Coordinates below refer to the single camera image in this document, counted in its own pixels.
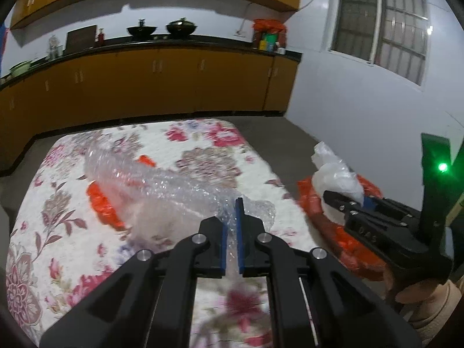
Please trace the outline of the right hand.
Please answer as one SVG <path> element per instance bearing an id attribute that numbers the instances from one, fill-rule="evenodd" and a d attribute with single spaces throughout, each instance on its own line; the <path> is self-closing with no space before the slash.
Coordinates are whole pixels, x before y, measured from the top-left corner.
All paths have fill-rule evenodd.
<path id="1" fill-rule="evenodd" d="M 456 282 L 440 284 L 436 280 L 422 280 L 397 291 L 394 300 L 404 305 L 417 305 L 425 311 L 442 309 L 449 298 L 456 304 L 463 297 L 463 277 Z"/>

